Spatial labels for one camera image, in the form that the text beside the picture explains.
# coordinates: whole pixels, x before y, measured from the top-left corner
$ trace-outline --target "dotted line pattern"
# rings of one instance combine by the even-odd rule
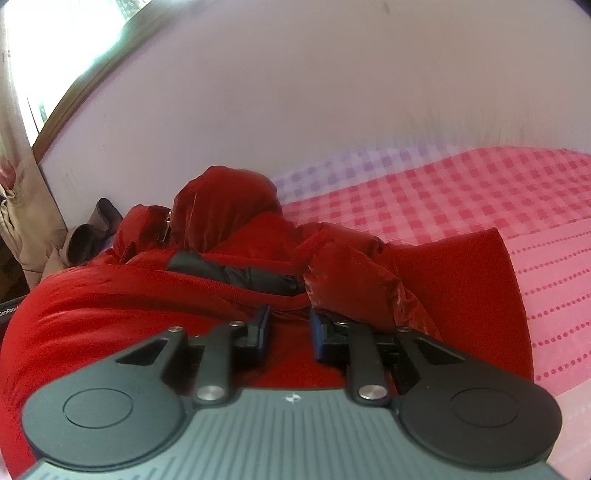
[[[561,237],[561,238],[557,238],[555,240],[551,240],[550,242],[544,242],[542,244],[537,244],[537,245],[530,245],[529,247],[523,247],[523,248],[520,248],[518,250],[512,250],[509,253],[509,255],[517,255],[517,254],[520,254],[522,252],[529,251],[529,250],[534,250],[534,249],[539,248],[539,247],[546,247],[547,245],[557,244],[557,243],[560,243],[560,242],[566,242],[567,240],[572,240],[573,238],[578,238],[580,236],[585,236],[585,235],[588,235],[590,233],[591,233],[591,230],[588,230],[586,232],[577,233],[577,235],[564,236],[564,237]]]
[[[541,375],[536,375],[535,379],[539,382],[540,380],[542,380],[542,377],[548,378],[550,375],[556,375],[560,372],[563,372],[564,370],[568,370],[570,367],[576,365],[577,363],[581,363],[583,360],[587,360],[589,355],[591,355],[591,350],[588,353],[584,353],[582,356],[578,356],[576,359],[571,360],[570,363],[565,363],[564,365],[560,365],[557,368],[553,368],[549,372],[544,372]]]
[[[567,283],[568,281],[574,280],[577,277],[582,277],[586,273],[590,273],[590,272],[591,272],[591,268],[586,268],[585,270],[581,270],[580,272],[573,273],[572,275],[569,275],[568,278],[564,277],[560,280],[556,280],[552,283],[548,283],[547,285],[542,285],[541,287],[532,288],[529,291],[523,291],[523,292],[521,292],[521,296],[528,297],[529,295],[533,295],[536,292],[539,292],[542,290],[548,290],[549,288],[556,287],[558,285],[562,285],[563,283]]]
[[[582,295],[574,300],[567,301],[567,302],[563,303],[562,305],[557,305],[556,307],[553,307],[550,310],[544,310],[541,313],[536,313],[530,317],[530,320],[535,320],[536,318],[540,319],[543,316],[548,316],[550,313],[560,311],[561,309],[566,309],[568,307],[571,307],[572,305],[575,305],[576,303],[581,303],[582,301],[585,301],[585,300],[589,299],[590,297],[591,297],[591,294],[587,293],[586,295]]]
[[[570,329],[568,332],[563,332],[563,333],[561,333],[560,335],[556,335],[556,336],[552,337],[552,338],[551,338],[551,339],[549,339],[549,340],[548,340],[548,339],[546,339],[546,340],[544,340],[543,342],[542,342],[542,341],[540,341],[540,342],[538,342],[538,343],[532,343],[532,344],[531,344],[531,347],[532,347],[532,348],[538,348],[539,346],[549,345],[549,344],[551,344],[551,343],[554,343],[554,342],[560,341],[560,340],[562,340],[563,338],[566,338],[566,337],[568,337],[568,336],[569,336],[569,332],[570,332],[570,334],[572,335],[572,334],[574,334],[575,332],[578,332],[578,331],[580,331],[581,329],[583,329],[583,328],[587,328],[587,327],[589,327],[589,326],[591,326],[591,322],[584,322],[584,323],[581,323],[580,325],[577,325],[577,326],[575,326],[575,327],[571,328],[571,329]]]
[[[523,270],[518,270],[517,274],[521,275],[522,273],[531,272],[532,270],[538,270],[539,268],[544,268],[544,267],[547,267],[548,265],[554,265],[555,263],[563,262],[565,260],[568,260],[569,258],[573,258],[573,257],[576,257],[577,255],[584,254],[587,252],[591,252],[591,248],[583,248],[582,250],[577,250],[576,252],[573,252],[571,254],[557,258],[555,260],[550,260],[546,263],[541,263],[539,265],[534,265],[533,267],[530,267],[530,268],[524,268]]]

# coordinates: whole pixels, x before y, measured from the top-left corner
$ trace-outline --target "bed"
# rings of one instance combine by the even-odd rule
[[[426,145],[340,155],[273,179],[284,215],[422,244],[496,227],[521,290],[535,381],[563,429],[550,463],[591,476],[591,156]]]

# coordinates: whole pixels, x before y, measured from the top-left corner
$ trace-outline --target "window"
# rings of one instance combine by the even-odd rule
[[[5,6],[12,74],[35,141],[78,76],[150,0],[11,0]]]

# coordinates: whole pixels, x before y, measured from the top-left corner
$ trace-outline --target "black device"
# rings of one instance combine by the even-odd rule
[[[561,478],[545,463],[561,428],[548,392],[407,327],[310,310],[316,359],[346,388],[234,389],[233,371],[264,361],[268,318],[171,327],[39,389],[22,478]]]

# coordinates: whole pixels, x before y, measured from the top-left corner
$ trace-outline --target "gray ribbed plate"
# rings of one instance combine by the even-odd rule
[[[558,480],[546,463],[512,472],[467,471],[408,440],[384,408],[342,390],[243,390],[198,412],[181,438],[146,462],[81,473],[39,462],[28,480]]]

